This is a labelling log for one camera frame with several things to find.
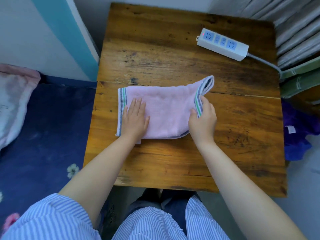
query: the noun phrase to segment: clothing tag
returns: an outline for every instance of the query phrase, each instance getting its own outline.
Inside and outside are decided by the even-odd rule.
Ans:
[[[285,127],[288,128],[289,134],[296,133],[296,129],[294,128],[293,125],[286,125]]]

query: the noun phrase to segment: white power strip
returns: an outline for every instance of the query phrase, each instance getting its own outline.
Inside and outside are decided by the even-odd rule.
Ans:
[[[196,40],[197,45],[237,61],[242,61],[247,56],[261,61],[268,66],[276,69],[279,72],[281,78],[281,69],[266,60],[248,53],[249,45],[247,44],[230,39],[216,32],[212,32],[206,28],[202,29],[201,34],[197,36]]]

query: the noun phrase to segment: wood grain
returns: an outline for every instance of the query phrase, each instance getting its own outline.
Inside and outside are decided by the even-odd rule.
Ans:
[[[186,85],[214,75],[215,85],[206,97],[217,112],[215,141],[267,194],[284,197],[278,74],[254,60],[237,62],[197,46],[195,38],[203,27],[249,44],[250,52],[268,61],[276,60],[273,25],[268,22],[111,5],[84,165],[116,139],[118,88]],[[142,140],[115,184],[218,191],[190,135]]]

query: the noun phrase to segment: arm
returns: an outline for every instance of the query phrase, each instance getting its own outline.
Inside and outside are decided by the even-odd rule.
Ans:
[[[203,114],[191,111],[189,129],[232,216],[247,239],[306,239],[286,213],[215,144],[214,107],[205,98]]]
[[[77,201],[89,214],[94,224],[119,174],[123,162],[149,125],[144,118],[146,104],[134,99],[122,117],[122,134],[88,163],[59,192]]]

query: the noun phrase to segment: hand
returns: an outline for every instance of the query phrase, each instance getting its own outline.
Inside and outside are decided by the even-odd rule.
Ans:
[[[129,110],[126,105],[122,115],[121,136],[131,137],[134,142],[140,141],[147,131],[150,116],[144,119],[146,103],[141,104],[142,98],[134,98]]]
[[[200,118],[194,109],[191,109],[189,117],[189,131],[194,143],[200,146],[207,142],[214,142],[214,128],[217,123],[217,116],[214,106],[203,96],[203,112]]]

